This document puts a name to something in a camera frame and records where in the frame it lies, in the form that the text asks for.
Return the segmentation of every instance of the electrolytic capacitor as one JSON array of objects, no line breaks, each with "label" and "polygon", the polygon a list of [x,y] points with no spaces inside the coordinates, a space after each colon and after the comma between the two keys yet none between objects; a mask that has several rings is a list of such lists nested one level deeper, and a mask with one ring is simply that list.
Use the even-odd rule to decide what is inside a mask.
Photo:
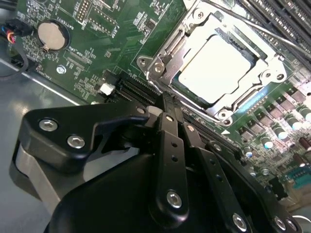
[{"label": "electrolytic capacitor", "polygon": [[311,122],[311,110],[309,108],[302,108],[299,113],[309,122]]},{"label": "electrolytic capacitor", "polygon": [[297,154],[297,153],[295,153],[293,155],[293,159],[299,165],[299,167],[304,167],[306,165],[306,163],[303,160],[303,158],[299,154]]},{"label": "electrolytic capacitor", "polygon": [[268,137],[262,137],[260,141],[266,149],[271,149],[273,147],[273,142]]},{"label": "electrolytic capacitor", "polygon": [[311,151],[311,144],[307,141],[307,139],[302,137],[298,140],[298,142],[304,149],[306,149],[307,151]]},{"label": "electrolytic capacitor", "polygon": [[245,154],[245,156],[246,156],[247,158],[253,157],[253,153],[252,153],[250,147],[244,147],[244,148],[243,148],[243,152],[244,152],[244,154]]},{"label": "electrolytic capacitor", "polygon": [[295,117],[290,117],[286,121],[293,130],[300,130],[302,127],[302,123],[299,120],[297,120]]},{"label": "electrolytic capacitor", "polygon": [[278,139],[283,140],[288,136],[288,133],[280,126],[275,127],[273,131],[277,135]]}]

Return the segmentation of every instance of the motherboard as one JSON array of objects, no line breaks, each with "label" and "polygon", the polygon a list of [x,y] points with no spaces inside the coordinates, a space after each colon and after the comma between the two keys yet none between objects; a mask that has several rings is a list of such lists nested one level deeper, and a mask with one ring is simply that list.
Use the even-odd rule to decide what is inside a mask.
[{"label": "motherboard", "polygon": [[[309,1],[215,3],[311,52]],[[17,17],[46,79],[89,104],[168,91],[284,205],[310,200],[311,63],[293,47],[201,0],[19,0]]]}]

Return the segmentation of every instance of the metal surface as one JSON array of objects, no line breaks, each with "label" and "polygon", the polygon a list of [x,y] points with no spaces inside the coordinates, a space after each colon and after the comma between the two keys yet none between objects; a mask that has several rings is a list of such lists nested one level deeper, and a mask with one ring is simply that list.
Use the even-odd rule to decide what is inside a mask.
[{"label": "metal surface", "polygon": [[294,231],[297,231],[297,227],[296,225],[290,221],[289,219],[286,220],[286,222],[288,223],[288,225],[290,225],[290,227],[294,230]]},{"label": "metal surface", "polygon": [[52,132],[54,130],[57,130],[58,125],[55,121],[51,119],[44,119],[39,122],[39,127],[44,131]]},{"label": "metal surface", "polygon": [[[148,81],[153,82],[162,90],[170,88],[178,95],[180,95],[180,92],[175,88],[172,81],[177,73],[181,72],[179,81],[194,94],[203,98],[210,104],[213,103],[213,106],[203,109],[197,106],[197,102],[190,100],[190,98],[185,95],[180,95],[182,99],[192,105],[196,111],[200,112],[202,117],[212,119],[215,122],[228,119],[269,83],[281,83],[287,78],[284,65],[279,59],[279,55],[276,54],[263,39],[245,23],[236,20],[226,13],[221,12],[221,14],[225,16],[225,19],[221,22],[216,17],[216,12],[219,13],[221,11],[205,2],[197,0],[159,52],[153,58],[142,55],[137,60],[138,66],[144,72]],[[200,23],[205,19],[207,19],[207,21],[204,25],[201,25]],[[232,26],[240,30],[248,39],[246,40],[240,37],[240,34],[230,30],[229,28]],[[240,70],[230,74],[231,77],[232,75],[236,75],[235,78],[230,78],[230,82],[232,82],[231,85],[223,86],[222,84],[224,81],[221,80],[219,83],[220,86],[211,87],[211,82],[207,79],[210,89],[217,90],[217,93],[214,93],[213,91],[205,91],[206,85],[202,85],[202,77],[200,75],[194,77],[193,75],[189,75],[189,73],[204,73],[207,77],[215,77],[217,73],[221,72],[217,70],[220,64],[218,64],[218,66],[199,64],[203,60],[206,62],[206,59],[199,58],[201,55],[205,58],[210,57],[210,55],[204,54],[205,52],[203,52],[203,50],[205,47],[209,48],[208,51],[210,53],[211,47],[217,47],[213,45],[215,41],[223,42],[223,45],[221,45],[222,48],[225,45],[227,46],[227,43],[217,34],[217,30],[221,30],[222,32],[227,32],[229,30],[257,60],[254,61],[254,66],[250,66],[246,58],[242,57],[236,49],[230,46],[230,49],[235,55],[230,58],[226,53],[226,55],[220,56],[220,61],[224,62],[224,58],[227,58],[228,62],[226,63],[231,64],[231,61],[236,61],[238,56],[241,64],[233,68],[228,68],[228,70],[230,70],[230,72],[232,72],[232,69],[238,68]],[[247,42],[249,40],[257,46],[256,50]],[[215,62],[214,56],[210,58],[212,58],[210,62]],[[141,65],[141,60],[145,62],[144,66]],[[209,67],[209,69],[202,71],[202,69],[206,67]],[[216,75],[208,75],[210,67],[216,69]]]},{"label": "metal surface", "polygon": [[283,230],[283,231],[286,230],[286,226],[285,226],[284,222],[283,222],[279,217],[276,216],[276,217],[274,218],[274,222],[276,223],[276,225],[277,225],[281,230]]},{"label": "metal surface", "polygon": [[86,142],[83,140],[82,137],[79,137],[79,136],[76,136],[76,135],[70,136],[70,137],[67,139],[67,143],[68,143],[68,145],[70,145],[72,148],[76,148],[76,149],[81,149],[81,148],[84,147],[85,144],[86,144]]},{"label": "metal surface", "polygon": [[240,215],[234,213],[232,216],[234,224],[242,231],[245,232],[247,230],[246,223]]},{"label": "metal surface", "polygon": [[82,172],[72,176],[63,176],[46,163],[28,154],[23,147],[19,147],[16,166],[29,177],[51,214],[65,194],[85,182]]},{"label": "metal surface", "polygon": [[173,191],[167,193],[166,200],[173,208],[176,209],[179,209],[182,205],[182,200],[180,196]]}]

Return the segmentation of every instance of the dimm slot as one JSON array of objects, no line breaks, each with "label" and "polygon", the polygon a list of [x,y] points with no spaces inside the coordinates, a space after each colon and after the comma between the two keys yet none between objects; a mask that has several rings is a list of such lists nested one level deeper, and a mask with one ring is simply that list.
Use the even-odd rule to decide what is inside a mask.
[{"label": "dimm slot", "polygon": [[[266,29],[270,30],[273,33],[276,33],[278,35],[280,35],[279,32],[277,32],[275,30],[275,28],[270,25],[267,22],[267,19],[265,19],[265,17],[262,16],[262,14],[251,4],[249,4],[249,2],[247,0],[240,0],[240,3],[242,4],[242,6],[250,13],[250,15],[252,15],[262,26],[264,26]],[[290,36],[285,35],[286,38],[290,41],[293,41],[292,38]],[[305,68],[311,70],[311,64],[299,53],[297,52],[294,48],[283,44],[283,46],[292,54],[294,55],[298,61],[305,66]]]},{"label": "dimm slot", "polygon": [[281,17],[279,17],[271,7],[269,7],[266,1],[261,0],[259,3],[257,0],[255,0],[252,1],[251,4],[253,4],[280,32],[288,37],[293,43],[298,46],[301,44],[304,49],[311,49],[306,43],[300,43],[300,41],[302,42],[302,38],[294,31],[293,28],[291,28],[291,26],[289,26]]},{"label": "dimm slot", "polygon": [[299,23],[299,25],[311,35],[311,21],[307,18],[306,14],[298,7],[296,3],[291,3],[294,7],[289,6],[288,0],[278,0],[280,4],[286,9],[286,11],[292,15],[292,17]]},{"label": "dimm slot", "polygon": [[309,48],[311,46],[311,37],[307,35],[291,18],[287,15],[277,4],[275,0],[267,0],[268,4],[270,4],[271,8],[276,11],[276,13],[281,16],[286,23],[288,23],[294,31],[308,44]]}]

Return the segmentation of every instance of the ram slot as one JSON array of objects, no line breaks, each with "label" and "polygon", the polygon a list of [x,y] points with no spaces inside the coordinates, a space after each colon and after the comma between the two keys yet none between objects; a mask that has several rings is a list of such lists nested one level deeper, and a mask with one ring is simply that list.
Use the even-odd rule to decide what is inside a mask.
[{"label": "ram slot", "polygon": [[273,10],[273,8],[267,4],[266,1],[258,1],[253,0],[251,1],[251,4],[253,4],[257,9],[284,35],[289,36],[291,38],[291,41],[295,44],[301,45],[302,48],[305,50],[310,50],[308,44],[305,42],[302,42],[302,38],[297,34],[297,32],[290,26],[288,23],[284,21],[283,18],[277,15],[277,13]]},{"label": "ram slot", "polygon": [[307,17],[311,17],[311,0],[308,0],[309,6],[305,3],[305,0],[294,0],[299,8],[306,13]]},{"label": "ram slot", "polygon": [[281,16],[286,23],[288,23],[288,25],[291,26],[291,28],[296,31],[296,33],[298,34],[298,36],[300,36],[307,44],[309,49],[311,48],[311,37],[305,33],[300,27],[299,25],[297,25],[295,23],[295,21],[292,20],[292,18],[286,14],[286,12],[284,12],[282,10],[282,8],[279,6],[279,4],[275,1],[275,0],[267,0],[267,2],[270,4],[270,8],[274,9],[274,11],[276,11],[276,13]]},{"label": "ram slot", "polygon": [[311,20],[306,14],[298,7],[297,3],[291,0],[278,0],[280,4],[286,9],[286,11],[292,15],[292,17],[299,23],[299,25],[311,35]]},{"label": "ram slot", "polygon": [[[242,4],[242,6],[247,10],[247,12],[252,15],[255,20],[257,20],[262,26],[264,26],[264,28],[270,30],[271,32],[274,32],[278,35],[279,32],[277,32],[275,30],[275,28],[273,26],[271,26],[269,24],[269,22],[267,21],[267,19],[265,17],[262,16],[262,14],[254,7],[252,6],[249,1],[247,0],[240,0],[240,3]],[[291,42],[295,43],[295,41],[292,39],[292,37],[290,37],[289,35],[285,34],[285,37],[290,40]],[[294,48],[283,44],[283,46],[292,54],[294,55],[298,61],[305,66],[305,68],[307,69],[311,69],[311,64]]]}]

